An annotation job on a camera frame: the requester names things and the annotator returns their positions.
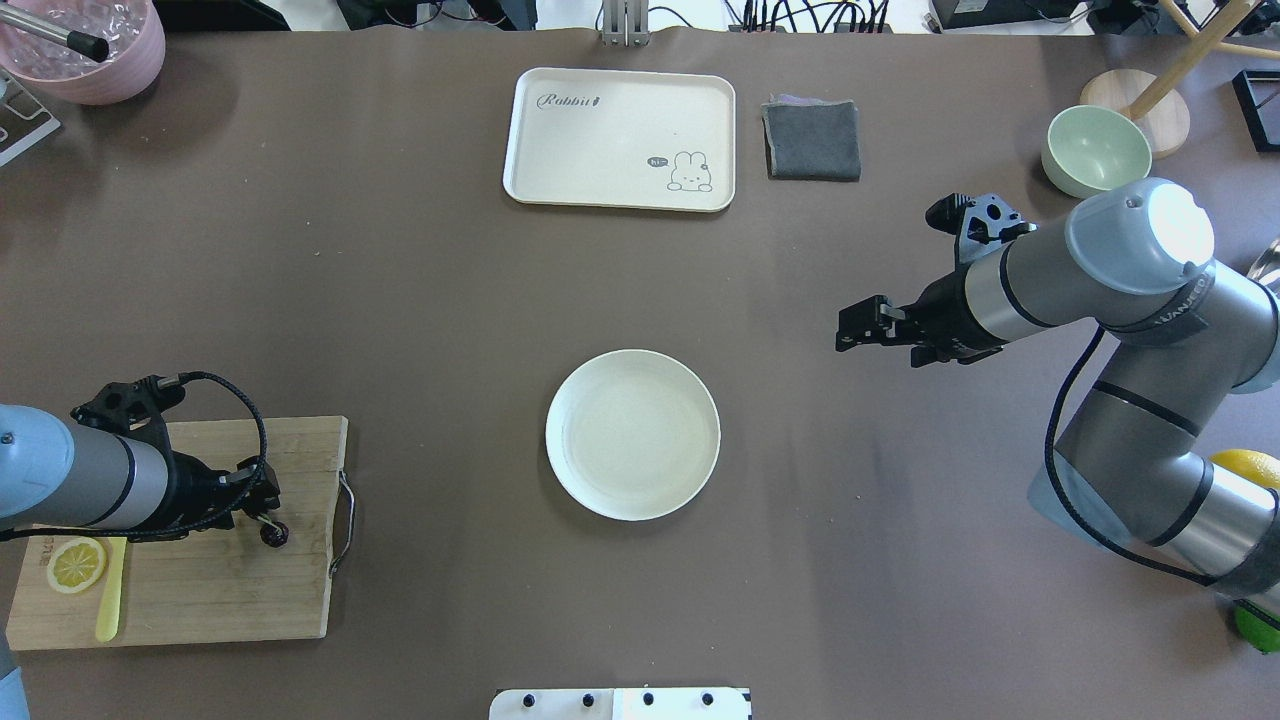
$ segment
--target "black screw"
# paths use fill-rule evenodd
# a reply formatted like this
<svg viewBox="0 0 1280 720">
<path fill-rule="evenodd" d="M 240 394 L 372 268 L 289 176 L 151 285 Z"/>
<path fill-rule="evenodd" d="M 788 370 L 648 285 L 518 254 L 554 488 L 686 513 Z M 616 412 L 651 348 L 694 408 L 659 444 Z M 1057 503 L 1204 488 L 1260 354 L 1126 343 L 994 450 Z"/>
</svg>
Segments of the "black screw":
<svg viewBox="0 0 1280 720">
<path fill-rule="evenodd" d="M 276 520 L 275 525 L 262 525 L 257 530 L 257 537 L 269 547 L 284 547 L 284 543 L 289 542 L 289 527 Z"/>
</svg>

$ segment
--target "bunny cartoon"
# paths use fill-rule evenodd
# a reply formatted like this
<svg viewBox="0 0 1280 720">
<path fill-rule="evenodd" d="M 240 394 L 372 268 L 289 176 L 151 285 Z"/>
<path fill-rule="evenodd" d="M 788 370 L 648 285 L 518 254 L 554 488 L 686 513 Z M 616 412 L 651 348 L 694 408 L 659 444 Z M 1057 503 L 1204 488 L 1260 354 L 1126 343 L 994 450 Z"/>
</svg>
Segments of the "bunny cartoon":
<svg viewBox="0 0 1280 720">
<path fill-rule="evenodd" d="M 710 192 L 712 172 L 707 168 L 707 155 L 703 152 L 677 152 L 676 167 L 671 170 L 667 190 L 689 192 Z"/>
</svg>

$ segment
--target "pale green bowl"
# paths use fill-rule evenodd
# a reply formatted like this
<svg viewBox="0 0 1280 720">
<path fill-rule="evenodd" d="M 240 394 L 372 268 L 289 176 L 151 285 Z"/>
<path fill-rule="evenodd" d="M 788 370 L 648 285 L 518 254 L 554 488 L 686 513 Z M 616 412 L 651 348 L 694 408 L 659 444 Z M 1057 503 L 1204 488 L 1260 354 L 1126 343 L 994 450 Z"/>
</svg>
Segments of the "pale green bowl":
<svg viewBox="0 0 1280 720">
<path fill-rule="evenodd" d="M 1089 197 L 1151 172 L 1151 146 L 1133 120 L 1098 105 L 1068 108 L 1048 124 L 1044 174 L 1062 192 Z"/>
</svg>

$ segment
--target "brown tablecloth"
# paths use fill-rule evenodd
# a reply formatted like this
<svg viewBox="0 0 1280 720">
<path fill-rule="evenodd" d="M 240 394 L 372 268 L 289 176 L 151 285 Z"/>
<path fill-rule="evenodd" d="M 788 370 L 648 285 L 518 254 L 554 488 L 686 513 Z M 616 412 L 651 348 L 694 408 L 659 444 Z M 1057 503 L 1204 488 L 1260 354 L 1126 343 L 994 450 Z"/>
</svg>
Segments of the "brown tablecloth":
<svg viewBox="0 0 1280 720">
<path fill-rule="evenodd" d="M 182 36 L 143 97 L 50 101 L 67 128 L 0 169 L 0 398 L 63 415 L 109 380 L 218 372 L 269 415 L 347 415 L 361 511 L 328 638 L 23 653 L 35 715 L 463 720 L 499 688 L 650 683 L 750 687 L 759 719 L 1275 716 L 1276 664 L 1221 601 L 1024 500 L 1087 324 L 969 368 L 832 348 L 840 307 L 950 270 L 922 220 L 938 197 L 1068 211 L 1038 167 L 1050 119 L 1181 46 Z M 513 86 L 536 65 L 728 79 L 732 205 L 508 199 Z M 1245 65 L 1270 67 L 1215 55 L 1181 85 L 1192 136 L 1155 170 L 1242 270 L 1280 231 L 1280 164 L 1229 86 Z M 861 182 L 768 179 L 774 92 L 858 102 Z M 723 425 L 703 493 L 644 524 L 577 506 L 541 441 L 559 382 L 620 347 L 686 363 Z M 1276 397 L 1229 400 L 1198 448 L 1276 452 Z M 193 387 L 173 416 L 238 413 Z"/>
</svg>

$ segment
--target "gray cloth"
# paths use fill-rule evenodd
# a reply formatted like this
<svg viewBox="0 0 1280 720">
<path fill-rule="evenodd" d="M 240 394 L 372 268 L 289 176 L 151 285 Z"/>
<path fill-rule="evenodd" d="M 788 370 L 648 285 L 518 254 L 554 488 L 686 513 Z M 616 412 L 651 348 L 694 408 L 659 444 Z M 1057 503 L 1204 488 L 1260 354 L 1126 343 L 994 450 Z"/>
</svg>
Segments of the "gray cloth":
<svg viewBox="0 0 1280 720">
<path fill-rule="evenodd" d="M 763 109 L 771 177 L 849 182 L 863 176 L 852 100 L 827 102 L 781 95 Z"/>
</svg>

